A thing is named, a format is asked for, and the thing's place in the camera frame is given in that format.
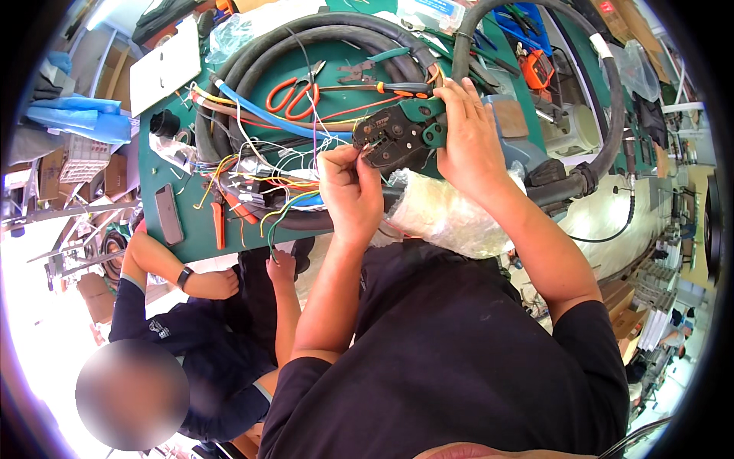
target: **hand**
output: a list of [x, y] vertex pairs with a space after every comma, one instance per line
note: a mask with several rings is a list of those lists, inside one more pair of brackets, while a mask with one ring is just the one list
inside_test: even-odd
[[334, 222], [334, 238], [367, 248], [385, 206], [379, 170], [369, 167], [351, 145], [322, 151], [318, 160], [319, 189]]
[[272, 258], [265, 260], [265, 268], [268, 270], [268, 276], [273, 283], [273, 287], [293, 286], [296, 277], [296, 259], [290, 253], [282, 250], [274, 250], [274, 253], [277, 263]]
[[459, 86], [444, 79], [433, 90], [446, 104], [446, 148], [438, 148], [438, 171], [454, 188], [474, 200], [514, 182], [507, 175], [492, 106], [482, 105], [469, 78]]
[[183, 292], [190, 297], [226, 300], [239, 290], [239, 279], [232, 268], [201, 274], [192, 272], [183, 287]]

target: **orange multimeter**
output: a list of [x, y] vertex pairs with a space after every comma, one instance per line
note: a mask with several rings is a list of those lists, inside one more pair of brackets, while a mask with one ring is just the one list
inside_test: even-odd
[[536, 49], [527, 56], [520, 56], [517, 61], [530, 89], [541, 90], [548, 87], [556, 69], [542, 49]]

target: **black wristband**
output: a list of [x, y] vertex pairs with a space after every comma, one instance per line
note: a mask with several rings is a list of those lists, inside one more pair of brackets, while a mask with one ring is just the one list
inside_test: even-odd
[[183, 287], [184, 285], [186, 285], [186, 280], [193, 272], [194, 270], [192, 270], [188, 266], [183, 267], [183, 270], [181, 271], [181, 274], [178, 275], [178, 280], [176, 281], [176, 284], [178, 285], [178, 288], [181, 289], [181, 291], [184, 290]]

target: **orange scissors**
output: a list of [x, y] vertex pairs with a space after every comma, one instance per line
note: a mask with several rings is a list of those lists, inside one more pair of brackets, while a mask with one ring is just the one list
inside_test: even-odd
[[[311, 79], [316, 79], [316, 74], [321, 71], [321, 69], [326, 64], [325, 60], [320, 60], [316, 64], [311, 66], [311, 69], [301, 78], [296, 78], [295, 76], [293, 78], [287, 79], [284, 82], [280, 83], [278, 86], [274, 87], [272, 91], [270, 91], [270, 94], [268, 94], [268, 98], [265, 100], [265, 107], [268, 109], [268, 112], [276, 113], [283, 109], [286, 105], [288, 107], [286, 108], [286, 120], [295, 121], [295, 120], [301, 120], [303, 118], [306, 118], [308, 115], [311, 114], [313, 111], [313, 107], [311, 105], [308, 106], [308, 108], [298, 115], [291, 114], [291, 110], [298, 104], [301, 99], [306, 95], [306, 92], [311, 89]], [[291, 100], [291, 97], [293, 97], [293, 94], [296, 92], [296, 88], [299, 84], [306, 83], [306, 86], [301, 90], [300, 93], [296, 95], [296, 97]], [[273, 106], [273, 98], [275, 97], [280, 90], [282, 90], [284, 87], [292, 84], [291, 89], [288, 90], [286, 93], [285, 98], [276, 106]], [[319, 102], [319, 85], [317, 83], [313, 83], [313, 105], [315, 106]]]

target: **bubble wrap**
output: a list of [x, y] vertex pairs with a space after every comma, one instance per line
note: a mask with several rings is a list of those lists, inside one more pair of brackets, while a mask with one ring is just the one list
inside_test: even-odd
[[[514, 161], [507, 173], [526, 193], [523, 166]], [[405, 192], [387, 220], [406, 233], [472, 259], [488, 259], [515, 247], [492, 216], [447, 181], [399, 169], [390, 183], [405, 185]]]

